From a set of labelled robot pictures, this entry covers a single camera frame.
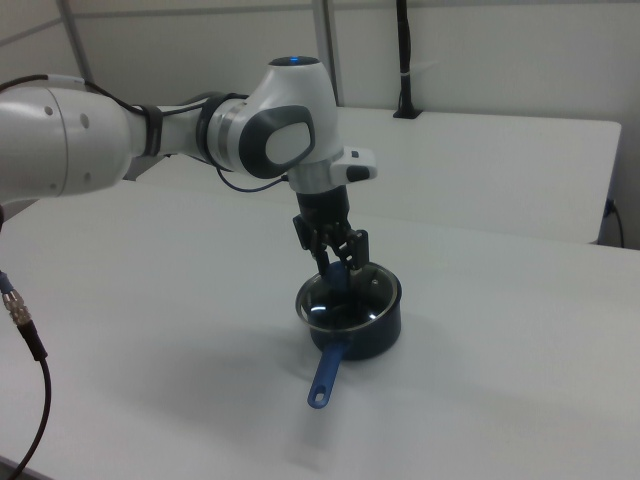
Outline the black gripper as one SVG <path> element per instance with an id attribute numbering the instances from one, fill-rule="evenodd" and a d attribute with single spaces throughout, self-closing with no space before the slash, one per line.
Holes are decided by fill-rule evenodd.
<path id="1" fill-rule="evenodd" d="M 369 263 L 369 235 L 366 230 L 350 229 L 350 205 L 344 185 L 323 193 L 297 193 L 296 199 L 300 214 L 293 218 L 294 228 L 302 249 L 310 252 L 320 275 L 325 275 L 329 267 L 326 246 L 318 230 L 326 225 L 348 229 L 338 235 L 332 246 L 345 269 L 356 271 Z"/>

